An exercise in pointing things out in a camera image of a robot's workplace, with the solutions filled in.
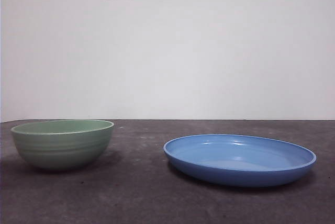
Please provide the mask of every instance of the blue dish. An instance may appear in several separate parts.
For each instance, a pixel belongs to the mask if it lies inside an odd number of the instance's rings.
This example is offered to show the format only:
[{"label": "blue dish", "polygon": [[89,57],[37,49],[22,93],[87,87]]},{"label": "blue dish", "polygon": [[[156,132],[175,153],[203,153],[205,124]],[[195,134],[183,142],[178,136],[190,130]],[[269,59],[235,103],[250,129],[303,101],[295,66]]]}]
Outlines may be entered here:
[{"label": "blue dish", "polygon": [[266,187],[304,176],[316,155],[299,145],[242,135],[193,135],[164,145],[169,161],[200,180],[229,186]]}]

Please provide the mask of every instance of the floor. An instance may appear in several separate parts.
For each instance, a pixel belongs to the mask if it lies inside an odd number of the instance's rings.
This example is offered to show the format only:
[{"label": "floor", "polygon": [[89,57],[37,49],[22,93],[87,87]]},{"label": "floor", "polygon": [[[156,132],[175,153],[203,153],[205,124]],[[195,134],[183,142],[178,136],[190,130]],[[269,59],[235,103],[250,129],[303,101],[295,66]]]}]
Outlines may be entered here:
[{"label": "floor", "polygon": [[[335,121],[110,120],[109,147],[93,164],[44,172],[17,154],[1,124],[1,223],[335,223]],[[315,152],[300,180],[236,188],[193,179],[169,165],[162,147],[180,136],[235,133],[280,139]]]}]

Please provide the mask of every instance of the plate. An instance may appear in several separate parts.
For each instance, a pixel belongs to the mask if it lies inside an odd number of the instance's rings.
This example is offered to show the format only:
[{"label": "plate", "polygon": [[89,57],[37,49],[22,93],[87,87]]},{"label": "plate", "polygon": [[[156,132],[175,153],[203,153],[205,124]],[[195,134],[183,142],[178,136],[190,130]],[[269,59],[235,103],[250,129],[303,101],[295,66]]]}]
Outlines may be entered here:
[{"label": "plate", "polygon": [[229,186],[267,187],[304,176],[316,155],[289,142],[243,135],[193,135],[170,140],[169,161],[200,180]]}]

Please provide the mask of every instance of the bowl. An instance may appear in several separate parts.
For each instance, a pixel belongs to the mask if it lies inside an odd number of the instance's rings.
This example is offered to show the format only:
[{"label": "bowl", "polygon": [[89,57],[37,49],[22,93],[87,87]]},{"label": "bowl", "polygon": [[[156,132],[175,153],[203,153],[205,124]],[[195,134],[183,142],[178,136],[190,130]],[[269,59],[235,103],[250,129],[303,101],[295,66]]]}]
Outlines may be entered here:
[{"label": "bowl", "polygon": [[108,146],[113,125],[103,120],[56,120],[15,126],[11,132],[27,163],[63,171],[98,158]]}]

